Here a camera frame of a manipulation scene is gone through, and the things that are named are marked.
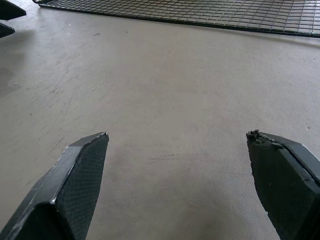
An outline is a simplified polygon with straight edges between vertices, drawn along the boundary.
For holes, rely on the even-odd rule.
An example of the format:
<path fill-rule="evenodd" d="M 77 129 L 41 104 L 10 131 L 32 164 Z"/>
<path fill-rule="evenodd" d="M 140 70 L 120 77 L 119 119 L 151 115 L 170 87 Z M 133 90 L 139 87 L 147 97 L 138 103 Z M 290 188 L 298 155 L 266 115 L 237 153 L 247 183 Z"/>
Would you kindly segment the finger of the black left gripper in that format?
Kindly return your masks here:
<path fill-rule="evenodd" d="M 15 33 L 15 29 L 0 22 L 0 38 L 7 37 Z"/>
<path fill-rule="evenodd" d="M 8 21 L 26 15 L 26 11 L 19 6 L 8 0 L 0 0 L 0 20 Z"/>

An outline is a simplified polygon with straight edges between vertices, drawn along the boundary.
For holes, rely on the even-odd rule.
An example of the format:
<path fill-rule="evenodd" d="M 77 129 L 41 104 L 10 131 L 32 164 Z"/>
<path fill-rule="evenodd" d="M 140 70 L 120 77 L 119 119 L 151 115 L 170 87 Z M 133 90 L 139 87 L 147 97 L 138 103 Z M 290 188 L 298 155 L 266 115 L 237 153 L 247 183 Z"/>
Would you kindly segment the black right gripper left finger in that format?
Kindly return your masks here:
<path fill-rule="evenodd" d="M 100 132 L 68 145 L 27 193 L 0 240 L 86 240 L 108 143 L 108 134 Z"/>

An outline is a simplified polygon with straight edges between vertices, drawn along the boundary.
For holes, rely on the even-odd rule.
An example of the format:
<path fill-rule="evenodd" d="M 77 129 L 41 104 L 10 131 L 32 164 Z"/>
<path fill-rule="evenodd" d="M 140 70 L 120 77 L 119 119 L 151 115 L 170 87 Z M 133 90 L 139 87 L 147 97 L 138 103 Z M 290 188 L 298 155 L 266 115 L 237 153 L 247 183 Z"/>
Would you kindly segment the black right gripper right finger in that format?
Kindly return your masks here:
<path fill-rule="evenodd" d="M 320 159 L 278 135 L 246 138 L 255 189 L 280 240 L 320 240 Z"/>

